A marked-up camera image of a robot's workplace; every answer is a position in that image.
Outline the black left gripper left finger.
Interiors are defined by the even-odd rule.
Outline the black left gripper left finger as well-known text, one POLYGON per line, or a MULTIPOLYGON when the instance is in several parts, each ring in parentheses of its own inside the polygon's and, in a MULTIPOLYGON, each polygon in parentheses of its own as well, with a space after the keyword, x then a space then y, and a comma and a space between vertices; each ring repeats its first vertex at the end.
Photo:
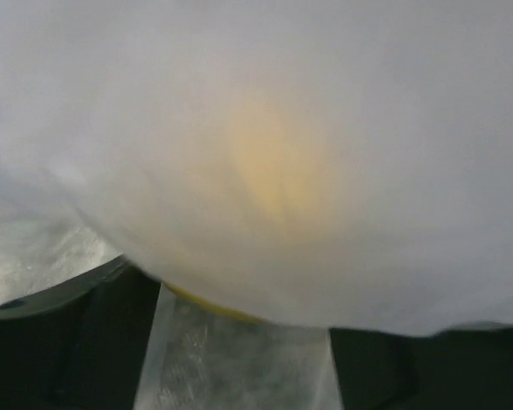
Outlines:
POLYGON ((0 306, 0 409, 132 409, 159 291, 117 257, 0 306))

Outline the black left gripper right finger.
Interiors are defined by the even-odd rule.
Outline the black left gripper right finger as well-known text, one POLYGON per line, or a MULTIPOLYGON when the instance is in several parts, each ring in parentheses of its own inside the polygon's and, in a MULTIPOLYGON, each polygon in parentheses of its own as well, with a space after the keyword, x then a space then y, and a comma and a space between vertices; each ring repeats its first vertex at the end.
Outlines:
POLYGON ((513 409, 513 328, 329 335, 346 409, 513 409))

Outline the yellow lemon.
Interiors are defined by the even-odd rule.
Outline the yellow lemon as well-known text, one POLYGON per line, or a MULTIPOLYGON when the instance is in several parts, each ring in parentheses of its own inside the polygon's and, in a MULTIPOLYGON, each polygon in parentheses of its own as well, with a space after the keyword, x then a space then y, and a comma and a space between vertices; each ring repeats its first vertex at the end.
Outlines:
POLYGON ((350 182, 313 117, 237 93, 171 143, 156 179, 174 291, 251 319, 333 323, 350 182))

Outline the clear plastic bag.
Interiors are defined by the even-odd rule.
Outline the clear plastic bag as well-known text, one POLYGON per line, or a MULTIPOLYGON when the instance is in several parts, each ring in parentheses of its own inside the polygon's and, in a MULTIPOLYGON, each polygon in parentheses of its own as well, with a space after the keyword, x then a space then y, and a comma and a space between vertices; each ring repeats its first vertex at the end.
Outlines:
POLYGON ((0 1, 0 221, 180 296, 178 409, 513 409, 513 1, 0 1))

